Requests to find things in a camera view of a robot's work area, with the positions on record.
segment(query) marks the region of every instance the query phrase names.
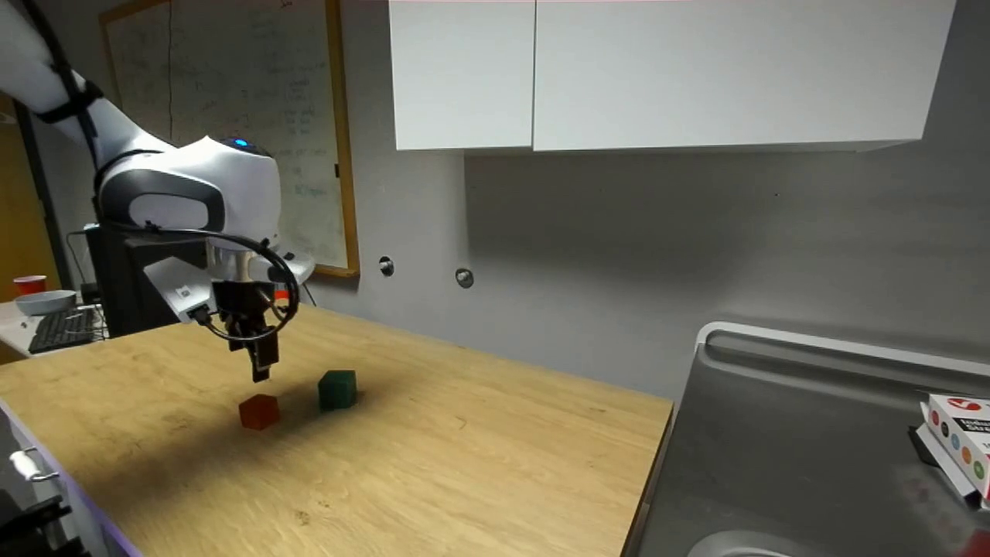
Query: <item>wall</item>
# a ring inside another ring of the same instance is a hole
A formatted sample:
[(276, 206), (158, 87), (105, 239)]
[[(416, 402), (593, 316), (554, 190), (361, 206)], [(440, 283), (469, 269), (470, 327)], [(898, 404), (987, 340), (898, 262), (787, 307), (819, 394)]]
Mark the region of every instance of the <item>wall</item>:
[[(99, 2), (54, 6), (105, 76)], [(990, 358), (987, 2), (961, 0), (928, 138), (863, 153), (395, 153), (385, 0), (343, 0), (343, 25), (364, 279), (321, 307), (669, 395), (712, 318)], [(57, 138), (43, 156), (84, 176)]]

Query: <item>cable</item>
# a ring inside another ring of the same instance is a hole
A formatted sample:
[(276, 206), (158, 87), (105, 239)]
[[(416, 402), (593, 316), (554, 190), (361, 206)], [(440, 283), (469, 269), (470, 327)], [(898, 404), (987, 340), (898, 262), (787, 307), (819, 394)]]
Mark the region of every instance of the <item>cable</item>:
[(201, 231), (183, 231), (183, 230), (161, 230), (154, 222), (145, 222), (145, 226), (124, 226), (128, 231), (138, 231), (138, 234), (176, 234), (176, 239), (204, 239), (204, 241), (229, 241), (229, 243), (242, 243), (254, 254), (261, 254), (262, 261), (272, 262), (276, 269), (276, 279), (282, 279), (285, 292), (289, 292), (289, 307), (276, 307), (276, 299), (265, 299), (271, 310), (276, 313), (276, 324), (265, 324), (265, 331), (261, 335), (229, 335), (229, 331), (221, 331), (214, 324), (214, 316), (218, 313), (198, 313), (193, 316), (198, 324), (212, 327), (218, 337), (229, 340), (229, 344), (257, 344), (257, 340), (265, 340), (272, 335), (280, 335), (300, 310), (300, 282), (298, 276), (289, 269), (289, 262), (265, 243), (265, 241), (254, 241), (254, 239), (245, 239), (245, 234), (225, 234), (225, 231), (212, 231), (212, 230), (201, 230)]
[(309, 292), (309, 283), (305, 283), (305, 292), (307, 292), (309, 302), (318, 307), (315, 297), (312, 297), (312, 292)]
[(43, 47), (46, 47), (49, 55), (54, 55), (54, 70), (57, 70), (57, 76), (61, 80), (65, 95), (69, 95), (65, 106), (76, 110), (76, 118), (77, 118), (77, 124), (80, 124), (80, 130), (84, 130), (90, 156), (93, 156), (93, 165), (95, 165), (99, 156), (95, 156), (95, 141), (93, 141), (93, 138), (95, 138), (99, 132), (95, 132), (95, 124), (93, 124), (93, 118), (90, 118), (90, 110), (87, 110), (87, 106), (93, 102), (93, 91), (84, 91), (84, 90), (76, 83), (76, 70), (73, 70), (73, 64), (69, 64), (69, 55), (65, 55), (65, 50), (61, 50), (57, 31), (49, 26), (46, 16), (39, 8), (39, 2), (33, 2), (33, 0), (21, 0), (21, 6), (25, 6), (25, 11), (28, 11), (33, 31), (40, 33)]

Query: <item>wooden table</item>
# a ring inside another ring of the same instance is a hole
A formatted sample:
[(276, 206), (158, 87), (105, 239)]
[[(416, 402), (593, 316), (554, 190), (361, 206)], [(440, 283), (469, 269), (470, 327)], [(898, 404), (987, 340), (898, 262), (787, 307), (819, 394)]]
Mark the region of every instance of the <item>wooden table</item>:
[[(315, 381), (361, 398), (321, 414)], [(242, 431), (272, 394), (282, 420)], [(0, 368), (0, 398), (144, 554), (622, 554), (667, 398), (305, 310), (272, 381), (198, 324)]]

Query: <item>red block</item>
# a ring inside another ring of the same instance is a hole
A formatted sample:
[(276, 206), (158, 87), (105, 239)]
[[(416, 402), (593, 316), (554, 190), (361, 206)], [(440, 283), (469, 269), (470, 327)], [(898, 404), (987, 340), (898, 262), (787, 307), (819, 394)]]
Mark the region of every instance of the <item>red block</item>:
[(962, 557), (987, 557), (987, 554), (990, 554), (990, 535), (977, 530), (975, 535), (969, 535)]
[(280, 398), (276, 395), (250, 395), (242, 402), (242, 426), (248, 431), (265, 431), (271, 425), (276, 425), (280, 414)]

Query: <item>white cabinet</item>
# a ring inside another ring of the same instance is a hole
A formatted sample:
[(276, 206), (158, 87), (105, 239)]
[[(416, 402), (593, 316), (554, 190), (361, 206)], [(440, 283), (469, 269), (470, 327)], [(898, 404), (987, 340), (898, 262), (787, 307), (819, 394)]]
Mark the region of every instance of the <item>white cabinet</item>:
[(535, 148), (902, 141), (957, 0), (541, 0)]
[(391, 0), (395, 148), (533, 144), (535, 0)]
[(903, 141), (957, 0), (391, 0), (399, 148)]

